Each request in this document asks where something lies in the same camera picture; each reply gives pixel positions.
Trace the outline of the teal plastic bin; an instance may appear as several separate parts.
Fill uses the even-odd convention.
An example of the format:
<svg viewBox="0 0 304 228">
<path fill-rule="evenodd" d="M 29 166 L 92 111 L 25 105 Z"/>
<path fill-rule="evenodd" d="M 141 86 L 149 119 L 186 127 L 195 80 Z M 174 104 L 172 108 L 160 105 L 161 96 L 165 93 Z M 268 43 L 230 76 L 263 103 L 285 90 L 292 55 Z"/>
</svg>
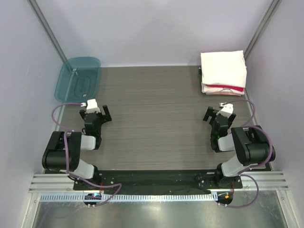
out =
<svg viewBox="0 0 304 228">
<path fill-rule="evenodd" d="M 61 67 L 55 98 L 61 103 L 83 103 L 94 99 L 100 81 L 101 63 L 95 57 L 74 57 Z"/>
</svg>

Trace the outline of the white t-shirt red print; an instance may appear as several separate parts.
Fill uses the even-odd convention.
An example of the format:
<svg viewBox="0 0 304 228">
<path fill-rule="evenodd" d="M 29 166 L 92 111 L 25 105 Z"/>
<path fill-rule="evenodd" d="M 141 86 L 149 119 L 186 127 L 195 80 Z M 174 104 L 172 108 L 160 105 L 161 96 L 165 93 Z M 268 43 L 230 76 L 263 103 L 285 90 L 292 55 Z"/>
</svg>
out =
<svg viewBox="0 0 304 228">
<path fill-rule="evenodd" d="M 202 83 L 246 87 L 247 67 L 242 50 L 200 54 Z"/>
</svg>

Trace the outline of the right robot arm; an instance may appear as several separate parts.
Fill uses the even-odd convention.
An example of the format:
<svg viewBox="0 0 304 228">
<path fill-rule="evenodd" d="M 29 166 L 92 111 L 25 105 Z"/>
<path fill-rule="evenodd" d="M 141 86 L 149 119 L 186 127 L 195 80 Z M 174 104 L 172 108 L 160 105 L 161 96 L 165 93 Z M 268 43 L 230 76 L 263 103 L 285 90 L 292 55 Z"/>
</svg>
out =
<svg viewBox="0 0 304 228">
<path fill-rule="evenodd" d="M 212 176 L 200 177 L 200 185 L 211 188 L 230 188 L 241 173 L 274 161 L 276 152 L 259 125 L 231 127 L 236 115 L 232 104 L 221 104 L 216 110 L 209 106 L 203 121 L 211 126 L 210 145 L 214 152 L 235 151 L 230 160 L 220 163 Z"/>
</svg>

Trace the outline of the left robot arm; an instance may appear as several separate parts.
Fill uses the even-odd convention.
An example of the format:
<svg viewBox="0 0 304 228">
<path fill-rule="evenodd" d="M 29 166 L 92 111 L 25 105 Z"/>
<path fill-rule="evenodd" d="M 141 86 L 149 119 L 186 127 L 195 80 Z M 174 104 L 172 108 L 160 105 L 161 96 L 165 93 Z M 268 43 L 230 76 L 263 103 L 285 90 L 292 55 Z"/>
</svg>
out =
<svg viewBox="0 0 304 228">
<path fill-rule="evenodd" d="M 110 122 L 107 105 L 103 112 L 97 104 L 82 103 L 86 109 L 80 110 L 84 128 L 80 132 L 73 130 L 54 131 L 42 156 L 42 166 L 49 171 L 65 172 L 72 178 L 85 179 L 85 185 L 95 190 L 101 184 L 98 168 L 80 159 L 82 150 L 97 150 L 102 142 L 102 125 Z"/>
</svg>

